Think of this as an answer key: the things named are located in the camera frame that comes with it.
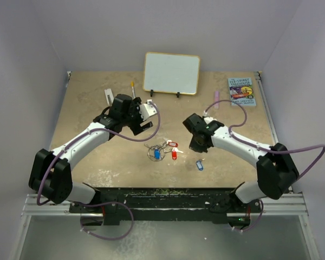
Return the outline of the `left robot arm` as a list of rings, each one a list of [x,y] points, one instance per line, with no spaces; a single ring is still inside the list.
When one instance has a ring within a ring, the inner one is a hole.
[[[121,131],[128,127],[138,135],[153,127],[150,118],[159,116],[152,100],[143,103],[141,98],[118,94],[112,105],[106,107],[80,134],[65,144],[48,151],[39,150],[33,162],[28,185],[37,192],[37,204],[41,200],[59,204],[65,200],[82,205],[88,212],[100,208],[100,191],[88,184],[73,180],[72,170],[90,152],[115,136],[123,137]]]

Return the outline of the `metal keyring with keys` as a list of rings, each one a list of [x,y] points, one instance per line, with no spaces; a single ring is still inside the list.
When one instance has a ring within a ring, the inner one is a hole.
[[[147,150],[147,156],[148,158],[153,162],[162,161],[167,153],[166,147],[167,147],[167,141],[163,142],[162,144],[157,145],[148,145],[144,144],[144,146],[148,149]]]

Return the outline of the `red key tag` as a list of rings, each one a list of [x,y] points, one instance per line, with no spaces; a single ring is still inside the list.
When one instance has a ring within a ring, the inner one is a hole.
[[[177,160],[178,153],[183,153],[183,151],[180,151],[177,147],[172,148],[171,157],[173,160]]]
[[[170,147],[178,147],[178,143],[177,142],[174,142],[172,140],[167,140],[167,146],[170,146]]]

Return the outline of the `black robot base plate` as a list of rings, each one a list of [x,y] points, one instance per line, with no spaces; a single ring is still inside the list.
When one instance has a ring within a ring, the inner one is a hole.
[[[73,202],[71,213],[105,217],[105,225],[122,220],[212,222],[248,226],[260,213],[259,200],[242,204],[232,188],[98,188],[90,207]]]

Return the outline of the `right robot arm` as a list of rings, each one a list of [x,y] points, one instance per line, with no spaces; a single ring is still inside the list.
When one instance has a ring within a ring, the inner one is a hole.
[[[270,146],[254,142],[235,135],[212,117],[195,113],[185,119],[183,125],[192,134],[191,150],[206,153],[211,147],[220,148],[256,169],[256,181],[244,182],[232,192],[230,206],[236,212],[244,211],[253,200],[265,197],[278,200],[300,176],[287,148],[280,143]]]

